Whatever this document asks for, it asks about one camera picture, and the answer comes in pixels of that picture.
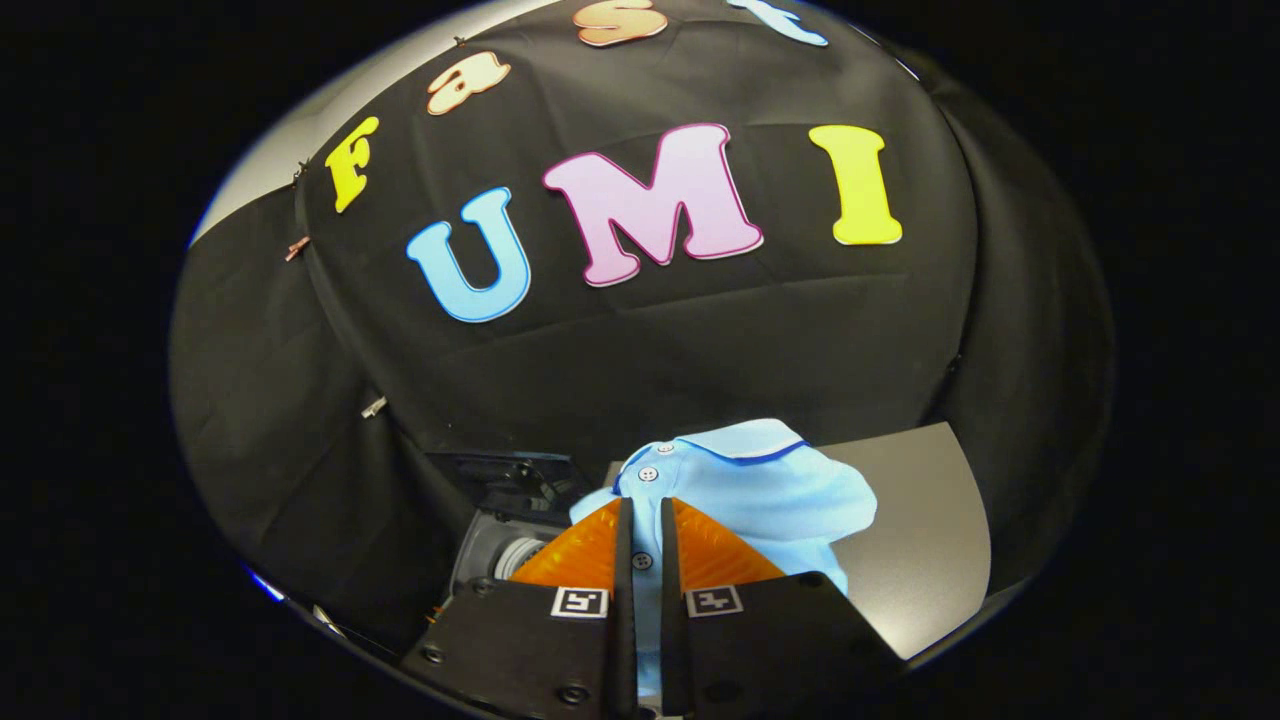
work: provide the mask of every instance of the foam letter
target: foam letter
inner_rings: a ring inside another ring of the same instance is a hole
[[[375,129],[378,129],[378,118],[365,118],[338,147],[333,149],[333,152],[324,161],[324,167],[333,173],[333,190],[338,195],[333,206],[339,214],[369,184],[369,178],[356,174],[356,168],[364,168],[369,164],[369,141],[365,140],[365,136],[372,135]]]
[[[760,228],[748,222],[724,159],[728,128],[699,123],[668,131],[658,141],[653,186],[645,187],[599,152],[575,155],[543,176],[543,184],[568,199],[591,258],[582,277],[605,287],[635,277],[640,260],[623,252],[617,224],[659,265],[671,263],[680,210],[689,215],[685,252],[699,260],[755,250]]]
[[[433,223],[408,242],[406,255],[417,260],[435,299],[463,323],[488,323],[511,313],[529,292],[529,259],[507,218],[511,190],[495,187],[462,206],[462,219],[480,227],[498,264],[498,279],[484,290],[471,287],[449,250],[449,223]]]
[[[840,188],[840,219],[832,232],[841,245],[888,245],[902,238],[902,225],[890,215],[879,151],[884,140],[852,126],[820,126],[809,140],[831,155]]]
[[[650,10],[649,0],[607,0],[573,13],[582,42],[605,47],[637,37],[653,37],[667,27],[667,15]]]
[[[827,45],[826,37],[818,35],[817,32],[809,32],[797,24],[800,22],[799,15],[787,10],[780,10],[764,0],[728,0],[728,4],[735,8],[745,8],[750,10],[756,18],[760,19],[762,23],[772,27],[774,31],[790,37],[791,40],[808,42],[809,45],[817,45],[818,47],[824,47]]]
[[[426,91],[434,95],[426,104],[426,111],[443,115],[471,95],[498,85],[509,72],[511,65],[499,63],[498,56],[489,51],[458,60],[428,86]]]

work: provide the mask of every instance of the yellow letter f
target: yellow letter f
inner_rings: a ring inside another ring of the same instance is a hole
[[[338,195],[333,206],[342,213],[351,201],[364,192],[369,178],[356,174],[356,168],[369,164],[369,141],[366,135],[378,129],[378,118],[369,117],[329,154],[324,165],[333,172],[333,188]]]

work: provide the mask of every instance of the letter m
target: letter m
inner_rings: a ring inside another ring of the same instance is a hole
[[[644,183],[599,152],[575,155],[543,176],[577,218],[590,264],[588,284],[605,287],[631,279],[640,260],[622,250],[613,225],[654,263],[667,265],[676,250],[680,211],[689,217],[685,252],[699,260],[728,258],[764,242],[748,222],[724,159],[728,128],[699,123],[668,131],[658,141],[653,184]]]

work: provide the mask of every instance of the light blue polo shirt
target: light blue polo shirt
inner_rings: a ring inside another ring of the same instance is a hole
[[[876,518],[876,495],[861,473],[831,460],[776,419],[652,442],[627,459],[612,488],[570,510],[579,523],[617,497],[635,509],[632,564],[640,694],[662,692],[662,498],[705,512],[788,575],[818,570],[849,594],[831,543]]]

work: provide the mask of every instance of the letter u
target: letter u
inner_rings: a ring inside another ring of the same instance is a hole
[[[449,223],[428,225],[404,252],[417,261],[445,313],[463,323],[488,323],[511,313],[529,292],[529,259],[507,217],[511,190],[495,187],[462,206],[462,219],[477,225],[498,264],[498,279],[486,288],[471,287],[449,249]]]

